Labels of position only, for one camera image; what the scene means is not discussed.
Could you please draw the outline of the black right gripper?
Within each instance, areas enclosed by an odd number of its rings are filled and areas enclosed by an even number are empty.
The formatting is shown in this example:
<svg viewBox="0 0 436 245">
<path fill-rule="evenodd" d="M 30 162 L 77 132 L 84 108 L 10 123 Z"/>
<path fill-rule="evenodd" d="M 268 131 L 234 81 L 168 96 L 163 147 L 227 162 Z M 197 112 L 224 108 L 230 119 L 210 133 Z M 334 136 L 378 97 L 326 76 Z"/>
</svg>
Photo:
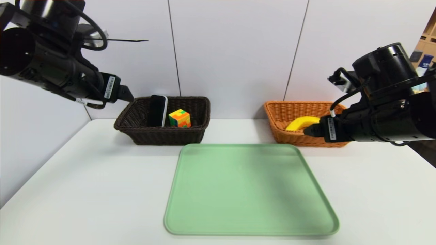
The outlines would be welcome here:
<svg viewBox="0 0 436 245">
<path fill-rule="evenodd" d="M 303 130 L 304 135 L 323 137 L 328 143 L 373 141 L 371 117 L 373 110 L 350 107 L 335 117 L 324 116 L 320 124 L 312 124 Z"/>
</svg>

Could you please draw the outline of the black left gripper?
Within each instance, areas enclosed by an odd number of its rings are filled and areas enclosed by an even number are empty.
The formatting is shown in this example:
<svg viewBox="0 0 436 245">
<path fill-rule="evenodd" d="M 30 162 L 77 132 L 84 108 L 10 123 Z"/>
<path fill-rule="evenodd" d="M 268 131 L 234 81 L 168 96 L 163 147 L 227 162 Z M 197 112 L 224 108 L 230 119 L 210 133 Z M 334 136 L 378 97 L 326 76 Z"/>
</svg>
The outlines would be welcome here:
<svg viewBox="0 0 436 245">
<path fill-rule="evenodd" d="M 115 103 L 118 100 L 133 102 L 129 88 L 120 85 L 121 79 L 115 74 L 103 73 L 87 60 L 79 60 L 81 65 L 80 85 L 84 89 L 80 99 L 101 103 Z"/>
</svg>

